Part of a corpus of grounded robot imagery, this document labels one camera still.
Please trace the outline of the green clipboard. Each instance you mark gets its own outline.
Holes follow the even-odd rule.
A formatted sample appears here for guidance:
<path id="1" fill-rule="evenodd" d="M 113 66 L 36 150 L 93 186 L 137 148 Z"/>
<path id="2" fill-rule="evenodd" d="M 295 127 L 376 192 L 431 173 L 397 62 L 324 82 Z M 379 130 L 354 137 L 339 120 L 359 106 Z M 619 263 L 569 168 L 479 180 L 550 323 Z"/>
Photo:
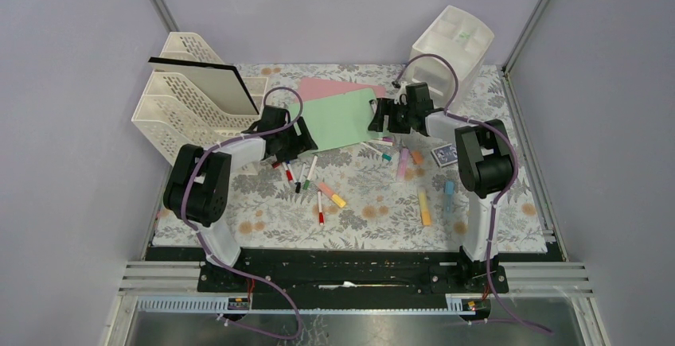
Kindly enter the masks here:
<path id="1" fill-rule="evenodd" d="M 375 98 L 373 89 L 363 88 L 305 102 L 301 117 L 317 150 L 334 150 L 388 135 L 387 131 L 368 130 Z"/>

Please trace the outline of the pink clipboard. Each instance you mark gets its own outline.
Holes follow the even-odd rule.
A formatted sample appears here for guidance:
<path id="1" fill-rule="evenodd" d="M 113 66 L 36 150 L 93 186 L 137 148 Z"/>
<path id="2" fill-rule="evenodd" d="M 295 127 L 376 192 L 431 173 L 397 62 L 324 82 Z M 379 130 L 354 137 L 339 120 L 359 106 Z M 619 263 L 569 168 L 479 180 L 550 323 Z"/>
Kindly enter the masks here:
<path id="1" fill-rule="evenodd" d="M 382 86 L 307 77 L 300 80 L 298 93 L 306 102 L 365 88 L 371 88 L 377 98 L 385 97 L 386 89 Z"/>

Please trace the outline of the white binder folder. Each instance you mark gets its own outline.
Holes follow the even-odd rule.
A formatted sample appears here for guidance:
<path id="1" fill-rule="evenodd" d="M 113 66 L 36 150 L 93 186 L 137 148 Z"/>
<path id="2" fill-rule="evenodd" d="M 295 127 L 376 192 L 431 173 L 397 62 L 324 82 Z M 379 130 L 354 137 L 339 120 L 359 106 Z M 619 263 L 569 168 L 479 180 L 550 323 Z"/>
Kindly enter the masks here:
<path id="1" fill-rule="evenodd" d="M 259 108 L 237 68 L 233 65 L 154 56 L 148 60 L 148 63 L 155 71 L 181 73 L 225 113 L 230 115 L 259 114 Z"/>

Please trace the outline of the white plastic drawer organizer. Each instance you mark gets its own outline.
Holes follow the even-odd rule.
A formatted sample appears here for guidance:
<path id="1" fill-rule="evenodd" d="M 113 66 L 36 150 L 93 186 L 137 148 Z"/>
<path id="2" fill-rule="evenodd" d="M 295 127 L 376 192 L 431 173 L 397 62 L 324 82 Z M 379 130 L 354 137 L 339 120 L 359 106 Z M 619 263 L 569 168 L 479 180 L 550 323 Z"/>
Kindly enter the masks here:
<path id="1" fill-rule="evenodd" d="M 458 114 L 493 40 L 493 31 L 480 19 L 447 6 L 412 45 L 410 57 L 424 57 L 408 66 L 404 81 L 426 83 L 436 107 L 451 100 L 450 111 Z"/>

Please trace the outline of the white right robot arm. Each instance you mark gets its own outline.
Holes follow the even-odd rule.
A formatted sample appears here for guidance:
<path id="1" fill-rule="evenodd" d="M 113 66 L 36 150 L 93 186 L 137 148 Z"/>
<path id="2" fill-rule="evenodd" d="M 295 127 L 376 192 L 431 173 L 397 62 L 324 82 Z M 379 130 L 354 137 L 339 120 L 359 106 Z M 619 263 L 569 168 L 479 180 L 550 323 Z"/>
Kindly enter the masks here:
<path id="1" fill-rule="evenodd" d="M 499 201 L 517 179 L 519 165 L 505 124 L 500 119 L 479 121 L 435 107 L 425 83 L 409 84 L 398 99 L 370 102 L 372 132 L 389 131 L 443 139 L 455 146 L 458 175 L 470 194 L 468 232 L 460 247 L 456 279 L 461 288 L 475 292 L 497 270 Z"/>

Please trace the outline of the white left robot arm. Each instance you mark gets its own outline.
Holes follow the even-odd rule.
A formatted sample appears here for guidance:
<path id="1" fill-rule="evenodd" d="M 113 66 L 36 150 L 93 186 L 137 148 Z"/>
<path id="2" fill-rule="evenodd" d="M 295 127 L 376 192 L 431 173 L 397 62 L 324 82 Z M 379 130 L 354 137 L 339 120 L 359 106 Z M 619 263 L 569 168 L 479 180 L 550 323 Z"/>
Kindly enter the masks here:
<path id="1" fill-rule="evenodd" d="M 270 157 L 285 163 L 317 148 L 300 112 L 291 117 L 287 109 L 273 106 L 266 106 L 242 134 L 220 144 L 180 148 L 162 203 L 195 232 L 206 260 L 219 266 L 216 279 L 226 290 L 239 290 L 247 280 L 245 267 L 237 263 L 241 246 L 223 218 L 232 174 Z"/>

